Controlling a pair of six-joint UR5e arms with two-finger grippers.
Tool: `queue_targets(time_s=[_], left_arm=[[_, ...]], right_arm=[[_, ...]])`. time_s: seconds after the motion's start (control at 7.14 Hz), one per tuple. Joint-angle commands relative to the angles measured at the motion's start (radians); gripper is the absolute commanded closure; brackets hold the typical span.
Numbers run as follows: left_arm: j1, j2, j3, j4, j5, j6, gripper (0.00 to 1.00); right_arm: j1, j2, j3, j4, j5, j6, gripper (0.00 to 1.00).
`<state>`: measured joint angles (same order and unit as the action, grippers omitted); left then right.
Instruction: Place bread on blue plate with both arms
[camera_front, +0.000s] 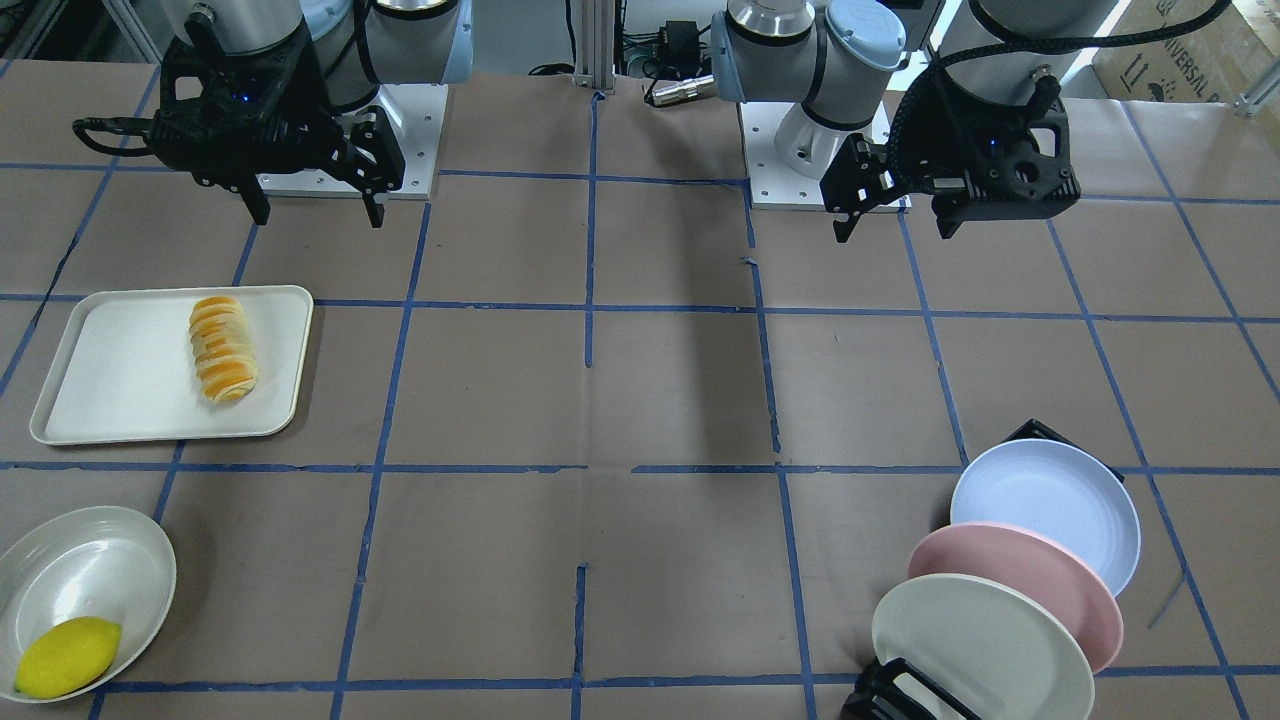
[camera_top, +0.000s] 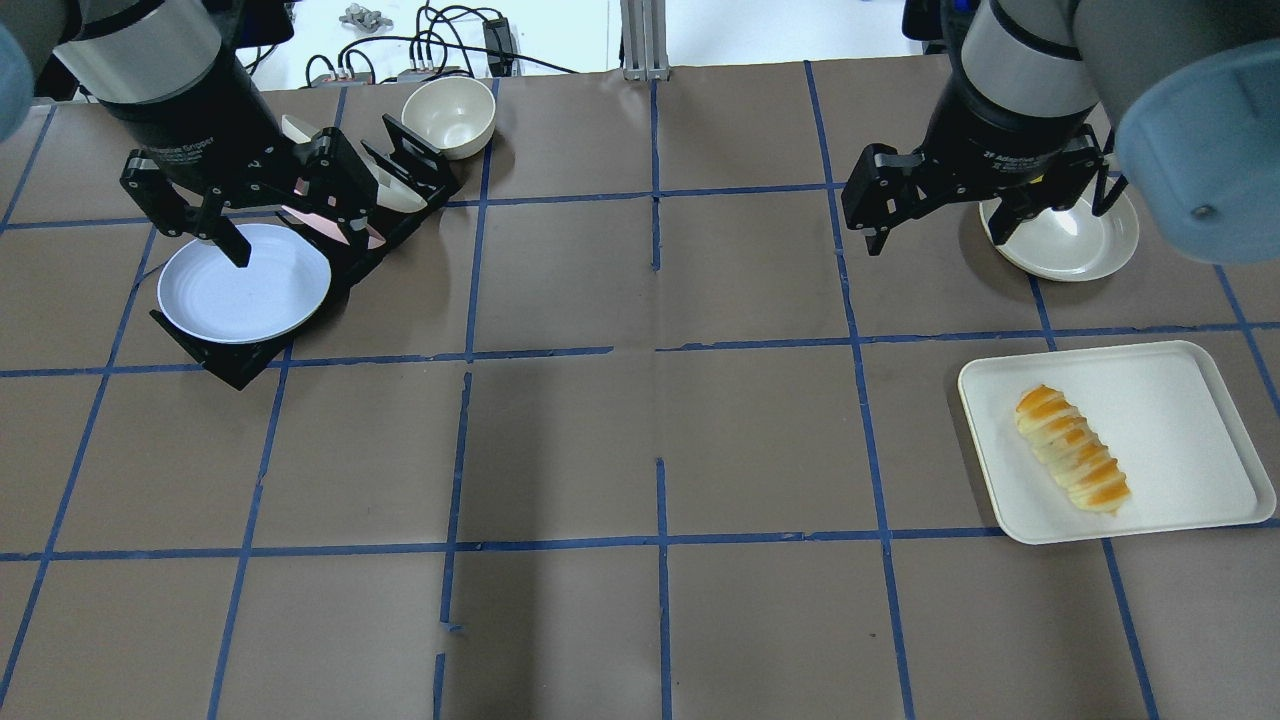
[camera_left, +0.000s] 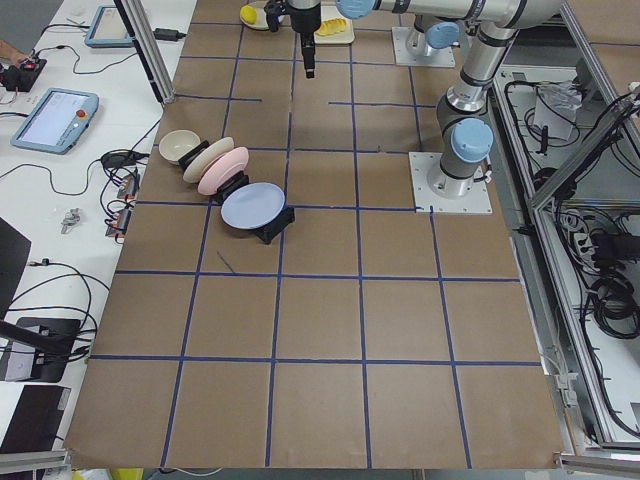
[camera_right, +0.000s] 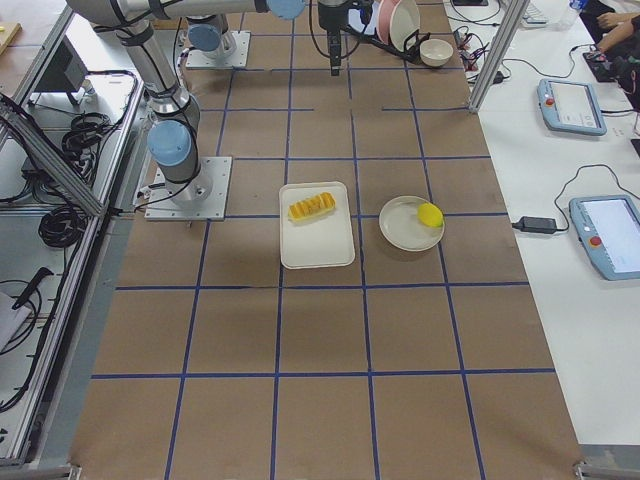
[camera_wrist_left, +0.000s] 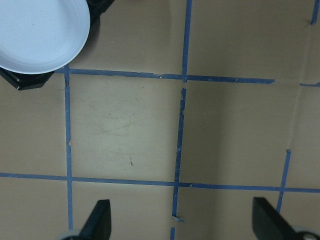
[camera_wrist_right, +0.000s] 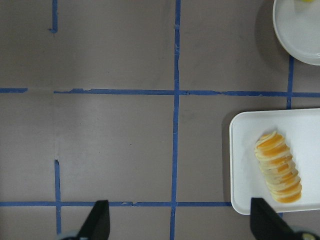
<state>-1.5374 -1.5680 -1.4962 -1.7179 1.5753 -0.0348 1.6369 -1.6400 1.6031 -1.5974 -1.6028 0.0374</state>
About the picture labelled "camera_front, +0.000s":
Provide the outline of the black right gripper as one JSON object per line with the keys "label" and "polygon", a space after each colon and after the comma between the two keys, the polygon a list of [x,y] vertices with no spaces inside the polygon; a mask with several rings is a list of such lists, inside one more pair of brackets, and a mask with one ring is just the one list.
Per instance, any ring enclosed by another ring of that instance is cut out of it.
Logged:
{"label": "black right gripper", "polygon": [[165,51],[154,115],[81,118],[76,137],[116,158],[154,156],[205,187],[238,193],[253,224],[269,223],[262,174],[321,170],[358,195],[372,228],[404,158],[378,106],[339,119],[305,20],[186,20]]}

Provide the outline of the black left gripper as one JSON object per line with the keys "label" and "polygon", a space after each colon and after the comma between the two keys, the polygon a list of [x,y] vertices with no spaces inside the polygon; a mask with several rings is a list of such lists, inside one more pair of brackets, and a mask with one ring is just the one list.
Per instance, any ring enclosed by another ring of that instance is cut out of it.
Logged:
{"label": "black left gripper", "polygon": [[908,88],[883,143],[850,135],[820,178],[835,240],[849,242],[870,210],[911,193],[932,197],[940,237],[965,222],[1050,219],[1080,200],[1057,77],[1034,70],[1027,102],[977,97],[943,70]]}

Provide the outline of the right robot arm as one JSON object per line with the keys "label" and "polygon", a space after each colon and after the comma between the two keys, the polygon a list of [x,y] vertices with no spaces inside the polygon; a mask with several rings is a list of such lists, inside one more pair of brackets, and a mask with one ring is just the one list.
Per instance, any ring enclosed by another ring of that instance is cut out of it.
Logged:
{"label": "right robot arm", "polygon": [[410,128],[393,87],[447,87],[474,68],[470,1],[168,1],[175,32],[148,119],[82,118],[76,137],[156,158],[270,217],[265,176],[316,170],[352,191],[371,227],[406,188]]}

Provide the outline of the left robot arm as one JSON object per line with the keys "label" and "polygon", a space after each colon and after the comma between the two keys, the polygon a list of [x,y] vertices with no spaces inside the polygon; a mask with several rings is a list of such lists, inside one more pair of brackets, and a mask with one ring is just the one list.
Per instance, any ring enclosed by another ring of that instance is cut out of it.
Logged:
{"label": "left robot arm", "polygon": [[863,215],[931,196],[941,237],[968,222],[1043,220],[1075,205],[1061,74],[1101,1],[966,1],[901,97],[886,138],[869,135],[891,77],[922,49],[937,1],[728,1],[708,38],[718,95],[785,102],[778,151],[819,182],[838,242]]}

